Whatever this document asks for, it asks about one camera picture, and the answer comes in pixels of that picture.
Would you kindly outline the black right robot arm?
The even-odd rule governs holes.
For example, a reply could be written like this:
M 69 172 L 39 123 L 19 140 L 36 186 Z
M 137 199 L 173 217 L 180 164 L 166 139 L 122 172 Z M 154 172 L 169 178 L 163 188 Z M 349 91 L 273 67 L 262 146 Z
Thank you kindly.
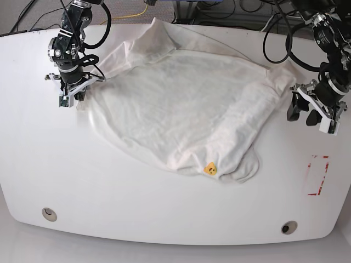
M 101 6 L 107 15 L 105 33 L 94 45 L 85 43 L 84 32 L 92 21 L 92 5 Z M 75 100 L 84 100 L 90 85 L 106 80 L 104 73 L 97 66 L 99 57 L 94 54 L 87 55 L 85 51 L 97 49 L 106 41 L 112 25 L 112 16 L 103 1 L 73 1 L 63 9 L 61 29 L 58 35 L 51 39 L 47 51 L 50 61 L 58 68 L 59 73 L 50 73 L 45 79 L 50 79 L 58 85 L 59 106 L 72 107 Z

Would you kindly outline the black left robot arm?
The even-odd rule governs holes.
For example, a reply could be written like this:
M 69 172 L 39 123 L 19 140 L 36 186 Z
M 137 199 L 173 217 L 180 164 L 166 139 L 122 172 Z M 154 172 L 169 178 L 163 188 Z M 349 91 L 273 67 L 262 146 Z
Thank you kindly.
M 292 101 L 287 111 L 290 122 L 299 119 L 300 112 L 309 112 L 308 126 L 319 126 L 326 134 L 337 134 L 339 119 L 347 110 L 342 100 L 350 92 L 350 1 L 292 1 L 293 12 L 299 13 L 302 23 L 286 23 L 286 56 L 318 78 L 308 84 L 290 88 Z M 310 66 L 292 52 L 293 35 L 307 26 L 312 27 L 314 40 L 326 54 L 327 61 L 318 67 Z

